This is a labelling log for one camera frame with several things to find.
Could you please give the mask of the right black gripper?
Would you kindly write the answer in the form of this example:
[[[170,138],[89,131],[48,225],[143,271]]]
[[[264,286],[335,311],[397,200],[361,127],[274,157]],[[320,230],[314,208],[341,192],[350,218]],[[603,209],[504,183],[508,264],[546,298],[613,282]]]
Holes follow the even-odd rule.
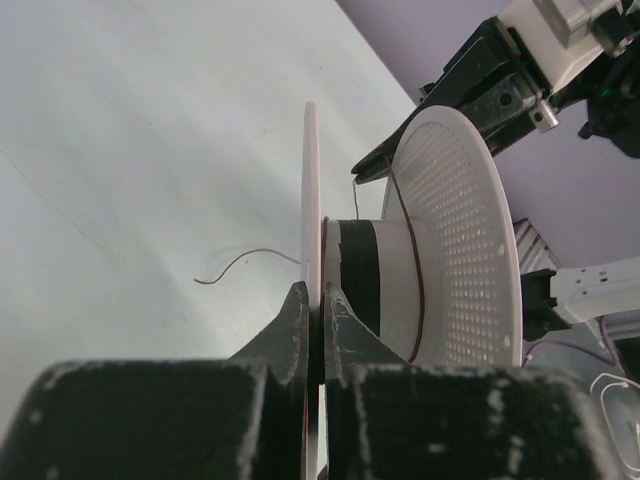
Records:
[[[496,16],[480,24],[421,94],[420,109],[442,105],[461,112],[493,155],[558,125],[549,82],[516,29]],[[357,185],[389,175],[404,131],[396,130],[354,165]]]

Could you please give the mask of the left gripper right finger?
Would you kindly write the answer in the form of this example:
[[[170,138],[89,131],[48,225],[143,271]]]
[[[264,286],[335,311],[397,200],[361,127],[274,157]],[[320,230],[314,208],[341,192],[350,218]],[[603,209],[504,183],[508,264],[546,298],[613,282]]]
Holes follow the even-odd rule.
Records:
[[[586,387],[551,370],[414,366],[324,293],[330,479],[614,479]]]

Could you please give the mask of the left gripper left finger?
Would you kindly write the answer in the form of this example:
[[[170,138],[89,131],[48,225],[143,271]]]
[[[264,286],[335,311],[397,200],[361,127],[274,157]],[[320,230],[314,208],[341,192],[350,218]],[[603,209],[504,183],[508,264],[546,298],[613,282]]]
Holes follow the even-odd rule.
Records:
[[[5,479],[305,479],[307,287],[226,360],[85,360],[44,370],[1,446]]]

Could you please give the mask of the white plastic spool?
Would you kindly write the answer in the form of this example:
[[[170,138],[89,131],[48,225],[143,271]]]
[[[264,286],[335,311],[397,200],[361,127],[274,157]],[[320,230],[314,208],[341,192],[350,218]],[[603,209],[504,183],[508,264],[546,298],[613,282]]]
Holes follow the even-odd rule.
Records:
[[[301,276],[309,299],[309,449],[328,465],[324,293],[414,366],[517,368],[518,258],[494,161],[471,122],[443,106],[403,134],[377,220],[331,220],[320,202],[316,108],[303,123]]]

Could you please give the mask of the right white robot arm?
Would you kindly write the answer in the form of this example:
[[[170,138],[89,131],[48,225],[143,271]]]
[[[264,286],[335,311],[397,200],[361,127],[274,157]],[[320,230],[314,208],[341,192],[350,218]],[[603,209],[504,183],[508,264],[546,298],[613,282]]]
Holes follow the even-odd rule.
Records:
[[[635,1],[344,1],[417,110],[462,111],[567,266],[639,253]]]

